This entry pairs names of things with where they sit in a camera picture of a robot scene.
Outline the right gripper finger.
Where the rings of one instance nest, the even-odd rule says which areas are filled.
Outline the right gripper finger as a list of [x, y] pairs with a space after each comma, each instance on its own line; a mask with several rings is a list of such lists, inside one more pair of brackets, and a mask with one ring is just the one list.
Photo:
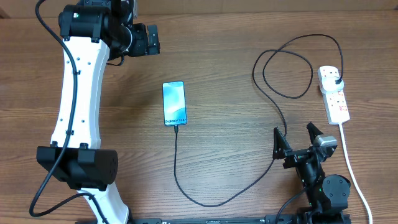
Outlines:
[[310, 136], [310, 142], [312, 146], [320, 146], [320, 138], [323, 133], [312, 123], [307, 124], [308, 134]]
[[279, 130], [278, 127], [274, 128], [274, 148], [273, 148], [273, 159], [284, 159], [287, 154], [292, 152], [292, 148], [287, 142], [286, 138]]

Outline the Galaxy S24 smartphone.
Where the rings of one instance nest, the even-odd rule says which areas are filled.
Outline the Galaxy S24 smartphone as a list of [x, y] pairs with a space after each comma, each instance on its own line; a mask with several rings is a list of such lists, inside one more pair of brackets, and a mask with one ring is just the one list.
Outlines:
[[162, 85], [164, 124], [179, 126], [187, 123], [185, 87], [183, 81], [167, 82]]

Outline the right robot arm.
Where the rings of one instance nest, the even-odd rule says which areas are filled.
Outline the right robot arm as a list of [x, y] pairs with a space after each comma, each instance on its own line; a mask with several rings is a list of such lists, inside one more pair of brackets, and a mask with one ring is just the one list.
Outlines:
[[[338, 143], [334, 136], [323, 134], [313, 123], [307, 124], [310, 146], [293, 150], [285, 136], [274, 128], [273, 159], [283, 159], [285, 169], [294, 168], [303, 189], [286, 201], [276, 215], [267, 215], [267, 223], [351, 223], [343, 210], [348, 208], [351, 182], [344, 176], [326, 175], [321, 163], [335, 152]], [[293, 215], [282, 212], [293, 200], [306, 194], [308, 207]]]

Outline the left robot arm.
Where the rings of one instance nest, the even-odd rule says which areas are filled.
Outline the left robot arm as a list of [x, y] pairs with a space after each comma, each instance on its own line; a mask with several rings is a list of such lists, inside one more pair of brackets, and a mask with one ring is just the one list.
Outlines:
[[134, 23], [136, 8], [135, 1], [84, 0], [65, 6], [58, 17], [55, 39], [64, 53], [60, 109], [50, 144], [37, 148], [36, 159], [48, 178], [85, 198], [95, 223], [134, 221], [116, 187], [118, 154], [101, 148], [99, 110], [107, 66], [160, 52], [157, 27]]

